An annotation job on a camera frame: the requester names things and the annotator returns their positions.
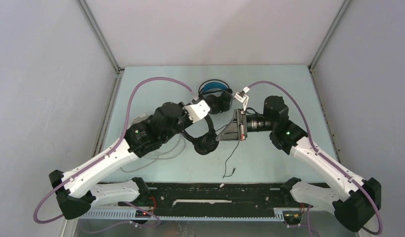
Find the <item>small black headphones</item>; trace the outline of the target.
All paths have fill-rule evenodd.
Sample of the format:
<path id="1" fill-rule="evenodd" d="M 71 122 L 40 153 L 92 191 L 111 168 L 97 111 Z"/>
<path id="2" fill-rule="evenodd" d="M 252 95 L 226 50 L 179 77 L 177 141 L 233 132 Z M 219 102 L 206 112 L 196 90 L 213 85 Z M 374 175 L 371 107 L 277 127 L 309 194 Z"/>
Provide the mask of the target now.
<path id="1" fill-rule="evenodd" d="M 205 119 L 205 122 L 208 127 L 208 131 L 204 135 L 196 138 L 196 137 L 191 136 L 186 130 L 181 131 L 181 134 L 184 137 L 184 139 L 189 141 L 190 143 L 192 143 L 192 145 L 194 146 L 194 150 L 199 155 L 202 155 L 202 156 L 205 156 L 205 155 L 208 155 L 209 153 L 214 152 L 218 148 L 218 145 L 219 145 L 219 141 L 216 140 L 217 130 L 214 127 L 211 117 L 207 115 L 204 119 Z M 240 144 L 240 142 L 238 141 L 235 148 L 232 150 L 230 155 L 224 161 L 224 173 L 223 173 L 222 178 L 232 177 L 234 175 L 236 168 L 233 168 L 231 173 L 227 174 L 227 171 L 228 171 L 227 163 L 230 160 L 230 158 L 233 156 L 233 154 L 235 153 L 239 144 Z"/>

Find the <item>large black blue headphones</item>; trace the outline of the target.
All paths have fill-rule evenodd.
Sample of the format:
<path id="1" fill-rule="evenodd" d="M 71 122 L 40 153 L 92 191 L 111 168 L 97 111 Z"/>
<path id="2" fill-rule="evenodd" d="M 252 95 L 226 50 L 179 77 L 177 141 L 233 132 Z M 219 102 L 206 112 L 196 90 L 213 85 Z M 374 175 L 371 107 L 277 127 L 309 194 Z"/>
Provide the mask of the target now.
<path id="1" fill-rule="evenodd" d="M 233 91 L 230 86 L 220 79 L 209 79 L 201 83 L 198 96 L 208 104 L 212 115 L 221 114 L 231 109 Z"/>

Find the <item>white gaming headphones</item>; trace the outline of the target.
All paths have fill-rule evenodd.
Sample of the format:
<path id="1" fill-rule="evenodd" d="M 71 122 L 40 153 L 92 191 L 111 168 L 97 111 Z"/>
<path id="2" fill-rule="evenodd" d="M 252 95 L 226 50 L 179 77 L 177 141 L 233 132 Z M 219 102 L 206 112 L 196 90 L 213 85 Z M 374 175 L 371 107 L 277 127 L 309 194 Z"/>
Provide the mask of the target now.
<path id="1" fill-rule="evenodd" d="M 140 122 L 140 121 L 142 121 L 142 120 L 144 120 L 144 119 L 146 119 L 146 118 L 148 118 L 148 117 L 149 117 L 149 116 L 148 116 L 147 114 L 140 115 L 140 116 L 136 117 L 136 118 L 135 118 L 132 122 L 130 122 L 130 123 L 128 123 L 128 119 L 126 119 L 126 129 L 125 129 L 125 130 L 127 131 L 128 128 L 129 128 L 131 125 L 133 125 L 133 124 L 136 123 L 136 122 Z M 123 169 L 123 167 L 121 166 L 121 167 L 120 167 L 120 170 L 121 170 L 122 172 L 124 172 L 124 173 L 132 173 L 132 172 L 138 171 L 138 170 L 140 170 L 140 169 L 142 169 L 142 168 L 145 168 L 145 167 L 151 165 L 152 163 L 156 162 L 156 161 L 159 160 L 159 159 L 160 159 L 160 160 L 168 160 L 168 159 L 173 159 L 173 158 L 179 156 L 179 155 L 185 150 L 185 148 L 186 148 L 186 141 L 185 141 L 185 138 L 184 138 L 182 135 L 179 134 L 178 137 L 179 137 L 179 138 L 178 138 L 177 143 L 176 143 L 169 151 L 160 152 L 159 150 L 155 150 L 155 151 L 152 151 L 152 152 L 147 153 L 147 154 L 144 156 L 144 158 L 147 158 L 147 159 L 152 160 L 149 164 L 147 164 L 147 165 L 145 165 L 145 166 L 142 166 L 142 167 L 140 167 L 140 168 L 134 169 L 134 170 L 125 170 L 125 169 Z M 176 154 L 176 155 L 174 155 L 174 156 L 167 157 L 167 155 L 171 155 L 171 154 L 173 153 L 173 151 L 175 151 L 176 148 L 179 147 L 179 145 L 183 145 L 183 147 L 181 148 L 181 151 L 179 151 L 178 154 Z"/>

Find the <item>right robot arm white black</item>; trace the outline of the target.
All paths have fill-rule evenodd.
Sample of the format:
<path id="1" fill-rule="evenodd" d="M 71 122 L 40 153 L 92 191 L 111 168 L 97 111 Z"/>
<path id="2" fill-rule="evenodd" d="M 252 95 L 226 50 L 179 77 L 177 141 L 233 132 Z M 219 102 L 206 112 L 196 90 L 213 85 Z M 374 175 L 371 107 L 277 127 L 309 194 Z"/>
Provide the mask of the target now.
<path id="1" fill-rule="evenodd" d="M 352 232 L 364 230 L 381 208 L 381 184 L 375 178 L 366 180 L 349 171 L 324 152 L 305 130 L 289 119 L 289 109 L 282 97 L 269 96 L 263 105 L 261 114 L 236 109 L 216 140 L 244 141 L 249 132 L 268 131 L 278 150 L 304 163 L 328 185 L 321 188 L 293 177 L 281 186 L 281 202 L 286 206 L 298 202 L 310 204 L 333 214 Z"/>

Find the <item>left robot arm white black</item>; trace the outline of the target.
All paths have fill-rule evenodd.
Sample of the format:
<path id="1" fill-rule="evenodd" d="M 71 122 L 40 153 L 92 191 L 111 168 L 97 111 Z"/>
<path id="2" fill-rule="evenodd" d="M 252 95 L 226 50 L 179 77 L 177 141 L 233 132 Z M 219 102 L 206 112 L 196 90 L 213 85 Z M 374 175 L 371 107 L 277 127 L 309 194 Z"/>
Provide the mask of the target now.
<path id="1" fill-rule="evenodd" d="M 164 103 L 152 115 L 136 118 L 121 138 L 86 163 L 70 171 L 51 172 L 49 179 L 63 217 L 76 219 L 92 207 L 116 202 L 145 205 L 149 189 L 142 178 L 107 184 L 103 178 L 158 150 L 194 122 L 183 104 Z"/>

